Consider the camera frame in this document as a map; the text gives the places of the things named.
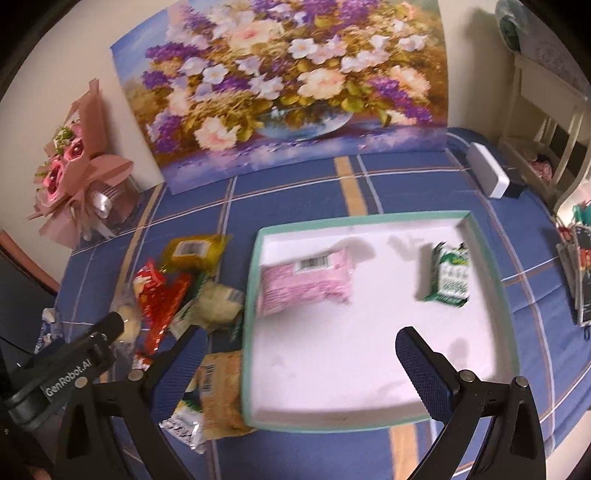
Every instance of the screw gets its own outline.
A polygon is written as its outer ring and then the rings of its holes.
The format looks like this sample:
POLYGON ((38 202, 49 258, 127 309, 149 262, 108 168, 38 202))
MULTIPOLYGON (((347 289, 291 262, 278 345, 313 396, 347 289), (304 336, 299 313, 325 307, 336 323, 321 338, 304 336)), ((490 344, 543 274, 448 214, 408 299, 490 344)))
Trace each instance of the screw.
POLYGON ((527 378, 518 376, 515 377, 515 383, 519 385, 521 388, 527 387, 530 383, 527 381, 527 378))
POLYGON ((474 380, 476 379, 476 375, 474 374, 474 372, 470 371, 470 370, 462 370, 460 372, 460 378, 467 383, 472 383, 474 382, 474 380))
POLYGON ((134 370, 132 370, 131 372, 129 372, 129 375, 127 375, 127 378, 129 378, 132 382, 137 382, 138 380, 141 380, 141 378, 144 376, 144 371, 136 368, 134 370))
POLYGON ((78 377, 78 378, 76 378, 76 381, 74 382, 74 386, 76 388, 83 388, 86 386, 87 383, 88 383, 88 379, 86 377, 78 377))

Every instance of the pink bag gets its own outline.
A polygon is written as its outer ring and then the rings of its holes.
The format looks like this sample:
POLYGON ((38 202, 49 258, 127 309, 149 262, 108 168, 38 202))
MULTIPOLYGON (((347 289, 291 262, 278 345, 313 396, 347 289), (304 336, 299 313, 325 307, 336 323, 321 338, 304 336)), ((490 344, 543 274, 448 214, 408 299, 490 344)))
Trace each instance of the pink bag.
POLYGON ((349 303, 353 261, 346 248, 319 257, 270 267, 261 275, 258 316, 330 299, 349 303))

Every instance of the flower painting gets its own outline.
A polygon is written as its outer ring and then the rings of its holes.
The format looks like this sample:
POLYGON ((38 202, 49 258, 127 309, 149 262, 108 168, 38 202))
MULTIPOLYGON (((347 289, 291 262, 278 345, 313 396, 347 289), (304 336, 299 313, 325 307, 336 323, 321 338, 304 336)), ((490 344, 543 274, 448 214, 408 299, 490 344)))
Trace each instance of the flower painting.
POLYGON ((181 0, 112 52, 173 193, 317 158, 444 148, 437 0, 181 0))

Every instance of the wall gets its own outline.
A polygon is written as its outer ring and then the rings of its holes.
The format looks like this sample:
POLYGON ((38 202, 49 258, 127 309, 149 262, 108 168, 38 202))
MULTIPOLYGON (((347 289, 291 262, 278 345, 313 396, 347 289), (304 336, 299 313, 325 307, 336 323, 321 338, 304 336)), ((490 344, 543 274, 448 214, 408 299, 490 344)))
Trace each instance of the wall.
MULTIPOLYGON (((171 0, 82 0, 43 37, 0 102, 0 228, 41 268, 61 279, 69 250, 38 236, 33 175, 43 145, 64 121, 69 103, 97 77, 103 91, 113 151, 135 162, 143 188, 162 177, 119 86, 109 47, 171 0)), ((493 16, 496 0, 439 0, 449 61, 449 125, 495 139, 512 78, 511 55, 493 16)), ((537 129, 535 112, 515 124, 537 129)))

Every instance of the barcode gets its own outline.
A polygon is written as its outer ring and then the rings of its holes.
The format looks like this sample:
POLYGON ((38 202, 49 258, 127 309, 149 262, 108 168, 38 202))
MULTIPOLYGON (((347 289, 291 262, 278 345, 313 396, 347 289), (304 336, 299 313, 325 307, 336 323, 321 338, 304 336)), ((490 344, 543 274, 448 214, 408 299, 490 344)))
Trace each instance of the barcode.
POLYGON ((231 301, 232 303, 242 304, 244 303, 244 294, 240 290, 232 289, 228 294, 228 301, 231 301))
POLYGON ((324 255, 322 257, 308 258, 307 260, 300 261, 296 273, 307 270, 325 270, 327 268, 330 268, 329 256, 324 255))
POLYGON ((199 388, 199 393, 209 393, 212 390, 212 377, 215 365, 208 365, 205 367, 205 379, 203 385, 199 388))
POLYGON ((205 257, 207 250, 209 250, 209 242, 207 240, 185 240, 177 245, 173 256, 197 255, 198 257, 205 257))

